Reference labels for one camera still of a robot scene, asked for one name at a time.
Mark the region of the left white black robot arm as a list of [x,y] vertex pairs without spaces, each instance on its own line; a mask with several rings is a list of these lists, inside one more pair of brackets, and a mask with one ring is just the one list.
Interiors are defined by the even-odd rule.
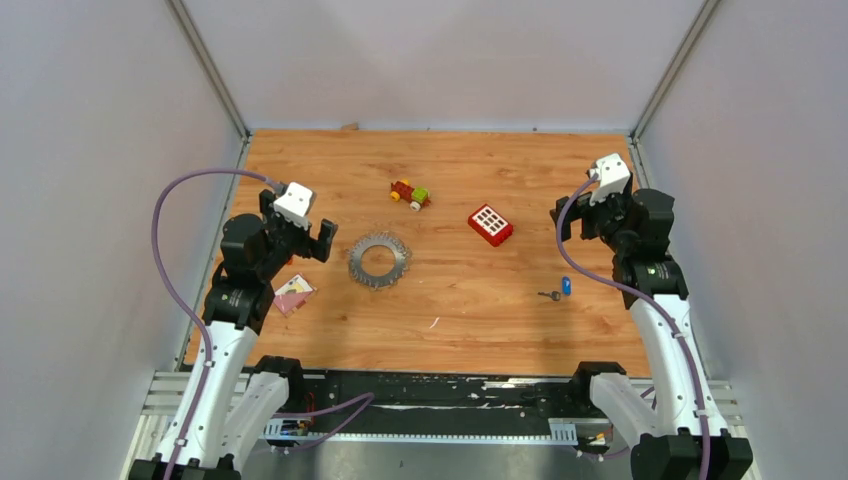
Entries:
[[328,260],[337,225],[322,220],[311,237],[309,188],[292,182],[259,195],[261,213],[223,226],[222,260],[204,301],[203,340],[183,399],[150,459],[133,462],[132,479],[239,479],[272,413],[298,411],[306,400],[301,364],[265,356],[239,402],[236,383],[272,306],[272,280],[293,257]]

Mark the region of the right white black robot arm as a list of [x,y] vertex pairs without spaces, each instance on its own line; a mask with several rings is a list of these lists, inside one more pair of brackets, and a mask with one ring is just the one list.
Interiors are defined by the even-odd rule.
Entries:
[[[584,417],[603,412],[624,438],[635,479],[742,479],[753,466],[746,438],[732,434],[716,404],[694,338],[689,291],[669,254],[674,198],[632,186],[629,170],[591,168],[550,214],[556,245],[581,275],[621,292],[646,349],[655,404],[649,406],[615,362],[582,363],[571,403]],[[579,265],[566,249],[574,221],[584,240],[613,253],[605,278]]]

